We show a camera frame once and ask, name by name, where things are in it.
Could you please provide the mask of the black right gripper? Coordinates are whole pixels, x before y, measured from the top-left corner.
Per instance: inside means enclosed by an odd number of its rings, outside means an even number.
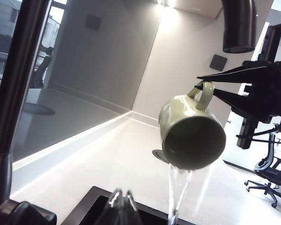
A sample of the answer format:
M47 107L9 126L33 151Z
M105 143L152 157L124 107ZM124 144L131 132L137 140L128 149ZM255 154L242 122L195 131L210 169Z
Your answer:
M230 105L234 113L246 119L269 123L272 117L281 117L281 61L245 61L242 68L197 78L220 83L248 83L244 89L248 93L246 97L195 85L203 94L197 104L199 108L207 108L212 96L216 96Z

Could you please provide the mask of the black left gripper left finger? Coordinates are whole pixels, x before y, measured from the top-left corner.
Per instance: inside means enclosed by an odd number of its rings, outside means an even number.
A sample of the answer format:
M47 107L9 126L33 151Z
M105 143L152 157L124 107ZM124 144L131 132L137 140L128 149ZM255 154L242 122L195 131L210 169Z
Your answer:
M100 225L120 225L122 223L122 209L124 206L123 191L120 188L110 195L102 214Z

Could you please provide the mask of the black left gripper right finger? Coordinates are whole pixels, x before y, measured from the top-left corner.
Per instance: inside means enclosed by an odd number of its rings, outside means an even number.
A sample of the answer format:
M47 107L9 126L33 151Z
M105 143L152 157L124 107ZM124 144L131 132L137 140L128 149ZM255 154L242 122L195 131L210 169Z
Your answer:
M128 190L125 197L125 224L142 225L140 214L133 199L131 190Z

